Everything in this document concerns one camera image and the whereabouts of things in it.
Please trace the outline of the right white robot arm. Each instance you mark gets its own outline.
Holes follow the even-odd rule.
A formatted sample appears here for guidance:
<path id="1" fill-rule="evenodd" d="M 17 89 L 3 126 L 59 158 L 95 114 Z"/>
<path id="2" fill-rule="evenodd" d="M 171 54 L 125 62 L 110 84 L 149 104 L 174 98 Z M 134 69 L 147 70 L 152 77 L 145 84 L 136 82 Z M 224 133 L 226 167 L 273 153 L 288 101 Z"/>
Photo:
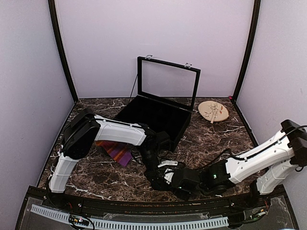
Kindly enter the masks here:
<path id="1" fill-rule="evenodd" d="M 271 193 L 291 172 L 307 165 L 307 127 L 291 120 L 284 120 L 281 126 L 269 140 L 243 154 L 201 170 L 166 169 L 163 179 L 171 188 L 189 194 L 220 195 L 267 168 L 268 171 L 254 181 L 255 190 L 245 196 L 245 204 L 255 208 L 263 201 L 263 195 Z"/>

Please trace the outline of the purple orange striped sock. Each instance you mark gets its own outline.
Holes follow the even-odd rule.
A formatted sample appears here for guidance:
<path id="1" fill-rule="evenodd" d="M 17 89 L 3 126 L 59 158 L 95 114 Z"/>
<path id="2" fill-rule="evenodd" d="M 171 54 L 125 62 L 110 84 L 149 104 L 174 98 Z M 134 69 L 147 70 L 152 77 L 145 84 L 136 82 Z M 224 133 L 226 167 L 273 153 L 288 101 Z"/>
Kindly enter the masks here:
<path id="1" fill-rule="evenodd" d="M 132 159 L 131 151 L 126 143 L 100 140 L 95 144 L 102 147 L 113 160 L 123 167 L 126 167 Z"/>

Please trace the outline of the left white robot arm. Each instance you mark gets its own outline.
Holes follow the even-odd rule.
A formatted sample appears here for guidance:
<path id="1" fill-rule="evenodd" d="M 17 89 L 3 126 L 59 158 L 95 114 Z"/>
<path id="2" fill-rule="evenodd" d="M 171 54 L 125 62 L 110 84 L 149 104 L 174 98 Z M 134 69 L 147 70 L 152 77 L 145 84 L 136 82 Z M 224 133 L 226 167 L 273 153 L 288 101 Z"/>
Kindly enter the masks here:
<path id="1" fill-rule="evenodd" d="M 107 119 L 95 115 L 91 109 L 83 109 L 64 129 L 58 163 L 48 181 L 51 191 L 48 199 L 57 209 L 63 209 L 68 204 L 67 197 L 62 193 L 76 164 L 89 153 L 92 144 L 99 141 L 137 146 L 146 168 L 145 176 L 152 188 L 158 191 L 173 190 L 172 177 L 180 164 L 177 161 L 158 159 L 158 149 L 170 144 L 166 132 L 155 132 L 142 123 Z"/>

